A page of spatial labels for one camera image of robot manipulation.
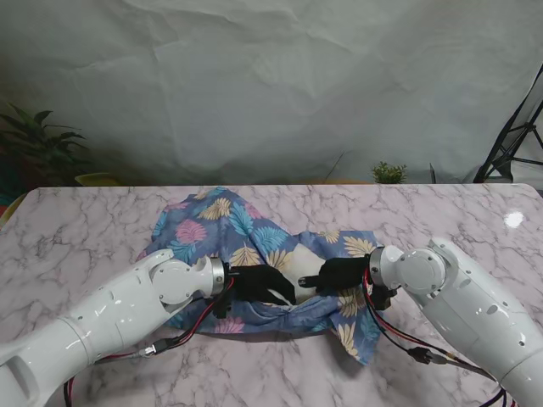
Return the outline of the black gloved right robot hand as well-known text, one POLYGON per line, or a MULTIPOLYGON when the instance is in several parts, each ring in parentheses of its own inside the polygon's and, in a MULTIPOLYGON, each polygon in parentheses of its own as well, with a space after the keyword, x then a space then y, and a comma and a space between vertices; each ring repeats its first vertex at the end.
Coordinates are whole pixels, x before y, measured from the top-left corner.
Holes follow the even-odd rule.
POLYGON ((370 256, 357 258, 327 259, 316 276, 302 276, 298 285, 315 288, 317 292, 326 289, 345 290, 360 286, 369 266, 370 256))

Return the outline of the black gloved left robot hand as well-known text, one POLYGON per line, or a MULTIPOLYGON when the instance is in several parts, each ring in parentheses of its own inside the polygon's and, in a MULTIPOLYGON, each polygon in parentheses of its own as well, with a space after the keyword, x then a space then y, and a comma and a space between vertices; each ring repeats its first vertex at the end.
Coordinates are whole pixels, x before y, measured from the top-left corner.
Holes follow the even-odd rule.
POLYGON ((269 265, 233 266, 234 298, 238 301, 296 304, 294 285, 269 265))

